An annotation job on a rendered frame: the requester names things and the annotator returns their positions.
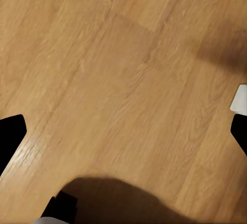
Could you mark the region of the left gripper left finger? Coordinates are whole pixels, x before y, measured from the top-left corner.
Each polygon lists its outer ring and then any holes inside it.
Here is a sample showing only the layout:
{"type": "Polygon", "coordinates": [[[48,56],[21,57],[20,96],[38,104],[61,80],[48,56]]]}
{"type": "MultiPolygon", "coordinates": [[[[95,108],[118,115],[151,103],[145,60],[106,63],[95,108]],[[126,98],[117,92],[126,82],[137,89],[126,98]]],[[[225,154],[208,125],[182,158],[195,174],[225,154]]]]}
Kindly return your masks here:
{"type": "Polygon", "coordinates": [[[0,120],[0,175],[27,133],[22,114],[0,120]]]}

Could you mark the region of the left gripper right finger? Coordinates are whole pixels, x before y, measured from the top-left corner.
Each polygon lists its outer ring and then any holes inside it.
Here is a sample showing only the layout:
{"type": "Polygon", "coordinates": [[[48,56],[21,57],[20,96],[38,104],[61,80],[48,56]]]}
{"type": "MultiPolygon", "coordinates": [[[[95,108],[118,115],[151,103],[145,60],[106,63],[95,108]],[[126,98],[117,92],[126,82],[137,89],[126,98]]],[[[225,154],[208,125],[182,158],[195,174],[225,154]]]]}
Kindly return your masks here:
{"type": "Polygon", "coordinates": [[[235,114],[231,133],[247,155],[247,116],[235,114]]]}

